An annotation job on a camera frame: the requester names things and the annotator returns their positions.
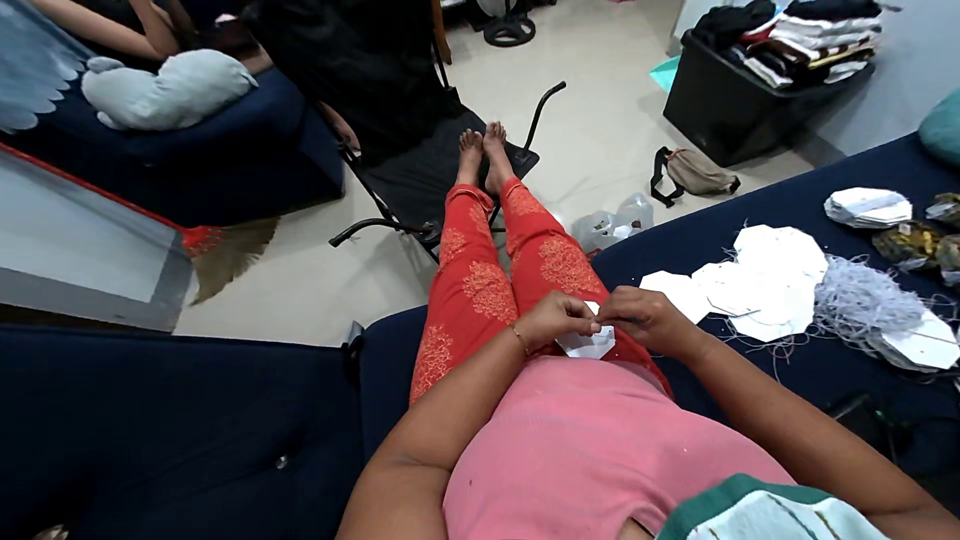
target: gold bangle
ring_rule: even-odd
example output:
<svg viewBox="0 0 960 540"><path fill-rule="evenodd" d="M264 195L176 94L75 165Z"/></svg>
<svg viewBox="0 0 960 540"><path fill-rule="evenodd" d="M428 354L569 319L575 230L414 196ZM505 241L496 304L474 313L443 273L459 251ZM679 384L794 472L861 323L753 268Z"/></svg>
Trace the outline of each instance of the gold bangle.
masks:
<svg viewBox="0 0 960 540"><path fill-rule="evenodd" d="M520 341L520 347L523 347L523 353L529 356L530 349L527 347L527 340L523 339L523 336L520 335L520 332L516 331L516 327L514 326L514 323L510 323L507 326L510 327L510 330L514 331L514 335L516 336L516 339Z"/></svg>

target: folded clothes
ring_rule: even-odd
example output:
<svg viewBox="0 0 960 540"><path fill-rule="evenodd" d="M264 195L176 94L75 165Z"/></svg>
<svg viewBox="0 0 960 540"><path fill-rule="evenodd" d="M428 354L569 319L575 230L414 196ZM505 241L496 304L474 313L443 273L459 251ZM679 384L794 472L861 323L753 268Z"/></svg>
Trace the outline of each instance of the folded clothes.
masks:
<svg viewBox="0 0 960 540"><path fill-rule="evenodd" d="M866 55L865 58L872 57L874 55L874 49L870 46L862 46L862 47L857 47L853 49L847 49L835 55L831 55L826 58L819 59L817 61L812 61L806 66L809 67L810 69L816 69L822 66L830 66L830 65L836 64L841 60L852 60L854 58L858 58L858 56L861 54Z"/></svg>
<svg viewBox="0 0 960 540"><path fill-rule="evenodd" d="M778 24L775 28L772 29L768 37L770 39L776 39L778 37L784 37L798 45L802 45L807 49L811 50L820 50L820 49L829 49L830 47L839 47L841 45L853 45L858 43L865 43L870 39L874 39L879 35L879 32L875 30L868 30L866 32L850 32L847 34L834 34L826 36L805 36L803 34L797 34L792 30L783 28Z"/></svg>
<svg viewBox="0 0 960 540"><path fill-rule="evenodd" d="M777 28L780 30L810 37L842 36L843 34L855 34L858 32L880 32L883 28L880 24L880 19L876 17L829 21L809 20L790 16L786 13L780 13L777 15L776 20L771 22L776 22Z"/></svg>
<svg viewBox="0 0 960 540"><path fill-rule="evenodd" d="M773 87L773 88L785 88L787 86L793 85L793 79L789 77L783 77L773 69L770 69L763 62L757 60L756 58L748 58L743 61L743 65L747 69L753 71L764 83Z"/></svg>
<svg viewBox="0 0 960 540"><path fill-rule="evenodd" d="M793 80L794 84L798 86L818 85L829 75L828 68L807 69L805 66L788 61L772 51L757 51L753 58L759 60L784 79Z"/></svg>
<svg viewBox="0 0 960 540"><path fill-rule="evenodd" d="M794 0L783 10L802 19L830 21L876 17L882 11L874 0Z"/></svg>
<svg viewBox="0 0 960 540"><path fill-rule="evenodd" d="M737 55L742 55L741 52L736 50L737 47L740 46L734 45L734 47L725 51L723 53L724 56L730 60L731 57L735 58ZM787 60L774 50L755 48L749 53L749 56L746 57L746 59L743 61L738 61L737 63L743 63L745 66L749 67L751 71L756 73L757 76L763 79L764 82L774 88L782 88L785 86L801 88L822 84L829 85L838 81L843 81L857 71L866 67L866 60L871 57L873 53L873 50L857 51L850 53L844 61L810 69L806 65ZM760 70L763 75L757 73L758 68L756 66L756 61L760 62L766 68L764 70ZM770 76L767 70L778 75L780 78L774 79Z"/></svg>
<svg viewBox="0 0 960 540"><path fill-rule="evenodd" d="M859 51L873 49L874 45L875 40L869 38L847 45L837 45L825 49L809 49L787 37L771 37L766 41L754 43L747 47L747 51L753 54L757 49L772 49L790 61L814 68L833 63Z"/></svg>
<svg viewBox="0 0 960 540"><path fill-rule="evenodd" d="M720 56L733 65L740 65L747 60L747 49L739 43L720 51Z"/></svg>
<svg viewBox="0 0 960 540"><path fill-rule="evenodd" d="M753 0L742 8L719 6L700 17L692 34L714 51L722 51L744 32L772 19L775 12L770 0Z"/></svg>
<svg viewBox="0 0 960 540"><path fill-rule="evenodd" d="M768 39L770 37L770 31L774 29L774 26L777 24L778 20L780 20L780 15L775 16L760 26L757 26L753 30L744 32L740 36L739 41L741 43L757 43Z"/></svg>

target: black fan stand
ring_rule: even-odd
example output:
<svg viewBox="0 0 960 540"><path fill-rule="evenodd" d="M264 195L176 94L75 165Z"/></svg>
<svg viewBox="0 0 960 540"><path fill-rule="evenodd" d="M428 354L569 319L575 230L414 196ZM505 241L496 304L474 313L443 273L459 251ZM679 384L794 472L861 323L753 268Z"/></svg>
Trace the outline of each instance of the black fan stand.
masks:
<svg viewBox="0 0 960 540"><path fill-rule="evenodd" d="M506 13L484 27L483 39L494 47L516 47L533 39L537 25L527 12L510 13L510 0L504 0L504 4L507 5Z"/></svg>

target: light blue pillow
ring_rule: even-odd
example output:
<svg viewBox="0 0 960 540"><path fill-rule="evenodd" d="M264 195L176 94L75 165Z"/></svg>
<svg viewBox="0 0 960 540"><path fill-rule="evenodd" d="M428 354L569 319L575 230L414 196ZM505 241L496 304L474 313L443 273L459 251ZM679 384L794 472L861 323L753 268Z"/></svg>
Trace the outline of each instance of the light blue pillow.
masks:
<svg viewBox="0 0 960 540"><path fill-rule="evenodd" d="M114 130L187 128L257 86L242 63L210 49L170 57L156 75L104 57L86 66L84 97Z"/></svg>
<svg viewBox="0 0 960 540"><path fill-rule="evenodd" d="M934 157L960 167L960 88L924 118L920 140Z"/></svg>

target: teal pillow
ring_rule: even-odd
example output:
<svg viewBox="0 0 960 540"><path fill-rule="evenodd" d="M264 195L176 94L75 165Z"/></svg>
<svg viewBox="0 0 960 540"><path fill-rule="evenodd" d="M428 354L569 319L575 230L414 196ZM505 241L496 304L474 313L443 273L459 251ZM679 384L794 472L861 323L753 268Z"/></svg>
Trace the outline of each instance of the teal pillow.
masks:
<svg viewBox="0 0 960 540"><path fill-rule="evenodd" d="M960 167L960 89L956 89L924 118L920 140L936 158Z"/></svg>

